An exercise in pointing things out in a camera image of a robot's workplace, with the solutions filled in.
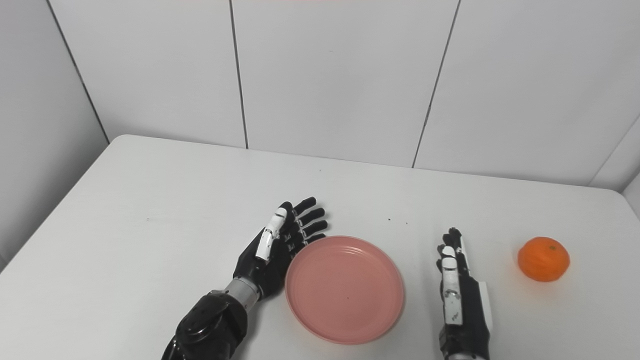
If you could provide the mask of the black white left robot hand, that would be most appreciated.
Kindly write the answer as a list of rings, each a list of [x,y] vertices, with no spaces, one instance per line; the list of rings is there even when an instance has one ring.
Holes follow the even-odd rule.
[[[249,281],[257,289],[259,300],[279,292],[294,257],[326,236],[329,223],[325,215],[325,209],[313,196],[297,205],[279,205],[238,257],[233,278]]]

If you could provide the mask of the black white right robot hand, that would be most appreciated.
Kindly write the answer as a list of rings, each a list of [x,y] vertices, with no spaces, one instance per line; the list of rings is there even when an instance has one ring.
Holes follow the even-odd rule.
[[[489,360],[493,330],[489,289],[469,269],[462,233],[455,227],[442,235],[436,266],[444,324],[439,350],[445,360]]]

